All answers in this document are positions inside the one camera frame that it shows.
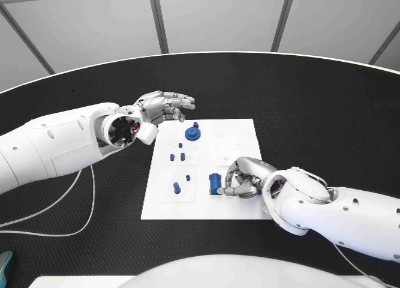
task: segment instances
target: white pegboard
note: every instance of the white pegboard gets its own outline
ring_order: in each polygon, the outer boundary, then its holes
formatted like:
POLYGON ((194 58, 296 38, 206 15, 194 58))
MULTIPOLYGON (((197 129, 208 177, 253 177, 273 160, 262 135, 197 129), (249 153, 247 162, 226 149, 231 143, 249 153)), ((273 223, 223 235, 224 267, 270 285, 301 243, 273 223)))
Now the white pegboard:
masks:
POLYGON ((250 199, 208 194, 208 175, 221 175, 240 156, 260 159, 252 119, 165 121, 158 126, 149 165, 141 219, 269 219, 263 213, 263 197, 250 199), (184 138, 184 131, 198 123, 201 136, 184 138), (172 183, 180 185, 174 193, 172 183))

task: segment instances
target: cable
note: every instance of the cable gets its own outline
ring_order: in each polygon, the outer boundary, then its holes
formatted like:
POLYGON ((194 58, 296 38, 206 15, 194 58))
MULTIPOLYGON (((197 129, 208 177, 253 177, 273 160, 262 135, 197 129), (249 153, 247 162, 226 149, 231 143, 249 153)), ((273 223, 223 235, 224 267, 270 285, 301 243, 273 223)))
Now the cable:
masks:
POLYGON ((360 269, 358 267, 352 264, 352 262, 348 260, 348 258, 345 257, 345 255, 342 254, 342 251, 339 250, 339 248, 337 247, 337 245, 334 244, 341 256, 344 257, 344 259, 347 260, 347 262, 351 264, 351 266, 355 268, 355 270, 367 277, 370 278, 374 282, 377 282, 378 284, 384 285, 388 288, 397 288, 396 286, 386 284, 383 281, 377 281, 377 279, 374 279, 374 277, 371 277, 370 275, 367 275, 360 269))
MULTIPOLYGON (((92 179, 93 179, 93 167, 92 165, 89 166, 90 170, 92 170, 92 179)), ((7 223, 3 223, 0 224, 0 227, 3 226, 7 226, 10 224, 14 224, 14 223, 18 223, 21 221, 24 221, 26 219, 30 219, 33 218, 36 215, 41 214, 46 210, 50 209, 50 207, 53 207, 57 202, 63 199, 63 197, 66 196, 67 192, 70 192, 75 184, 76 184, 76 180, 79 179, 79 176, 80 176, 80 170, 79 170, 79 173, 76 174, 76 179, 70 185, 70 188, 67 189, 67 191, 63 193, 62 197, 57 199, 57 201, 47 207, 44 208, 40 212, 31 214, 30 216, 26 216, 24 218, 21 219, 17 219, 11 222, 7 222, 7 223)), ((76 235, 77 233, 80 233, 80 231, 83 231, 83 229, 86 228, 87 224, 89 224, 89 220, 92 219, 92 214, 93 214, 93 201, 95 201, 95 197, 96 197, 96 186, 95 186, 95 180, 93 180, 93 200, 92 200, 92 210, 89 212, 89 218, 87 218, 87 221, 85 223, 85 226, 80 228, 80 230, 77 230, 75 233, 69 233, 69 234, 43 234, 43 233, 34 233, 34 232, 27 232, 27 231, 13 231, 13 230, 0 230, 0 233, 14 233, 14 234, 26 234, 26 235, 33 235, 33 236, 44 236, 44 237, 67 237, 67 236, 72 236, 72 235, 76 235)))

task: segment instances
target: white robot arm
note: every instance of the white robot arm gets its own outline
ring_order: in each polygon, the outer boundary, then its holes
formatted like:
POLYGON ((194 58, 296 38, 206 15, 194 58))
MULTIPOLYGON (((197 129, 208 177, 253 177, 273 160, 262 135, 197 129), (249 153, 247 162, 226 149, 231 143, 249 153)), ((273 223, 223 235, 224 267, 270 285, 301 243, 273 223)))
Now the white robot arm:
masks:
POLYGON ((194 99, 154 91, 134 105, 100 103, 30 120, 0 136, 0 194, 70 174, 121 151, 135 138, 149 145, 164 120, 184 121, 194 99))
POLYGON ((226 187, 217 192, 250 198, 259 188, 265 212, 288 232, 302 236, 312 229, 334 244, 400 263, 400 199, 328 187, 298 167, 276 170, 260 160, 240 157, 229 168, 226 187), (234 173, 240 185, 233 188, 234 173))

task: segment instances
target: black textured surface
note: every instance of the black textured surface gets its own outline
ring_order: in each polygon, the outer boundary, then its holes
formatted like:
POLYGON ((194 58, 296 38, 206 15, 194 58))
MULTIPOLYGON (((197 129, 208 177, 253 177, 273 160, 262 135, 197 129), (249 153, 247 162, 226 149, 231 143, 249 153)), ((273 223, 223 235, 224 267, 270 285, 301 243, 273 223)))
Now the black textured surface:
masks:
MULTIPOLYGON (((253 118, 262 157, 276 168, 299 166, 329 186, 400 198, 400 75, 337 61, 207 53, 99 65, 0 95, 0 135, 41 115, 100 102, 132 104, 158 89, 195 97, 187 119, 253 118)), ((263 256, 357 274, 315 232, 293 236, 272 221, 141 221, 151 154, 152 146, 136 142, 93 165, 93 218, 76 236, 0 235, 0 253, 15 253, 10 287, 27 287, 40 275, 136 275, 204 254, 263 256)), ((34 182, 0 195, 0 223, 44 208, 73 179, 34 182)), ((54 208, 7 228, 73 232, 90 201, 86 168, 54 208)), ((400 287, 400 264, 345 254, 365 273, 400 287)))

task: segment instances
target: white wall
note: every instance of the white wall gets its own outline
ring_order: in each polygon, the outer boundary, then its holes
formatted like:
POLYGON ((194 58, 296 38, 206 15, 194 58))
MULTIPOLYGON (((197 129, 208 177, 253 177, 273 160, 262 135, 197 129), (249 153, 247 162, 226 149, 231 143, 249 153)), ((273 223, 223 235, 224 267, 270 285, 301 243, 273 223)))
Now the white wall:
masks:
POLYGON ((278 51, 367 63, 398 20, 400 0, 293 0, 278 51))
POLYGON ((400 31, 378 57, 375 65, 400 71, 400 31))
POLYGON ((283 0, 161 0, 170 53, 270 51, 283 0))
POLYGON ((56 72, 161 53, 148 0, 39 0, 5 8, 56 72))
POLYGON ((0 91, 49 73, 0 14, 0 91))

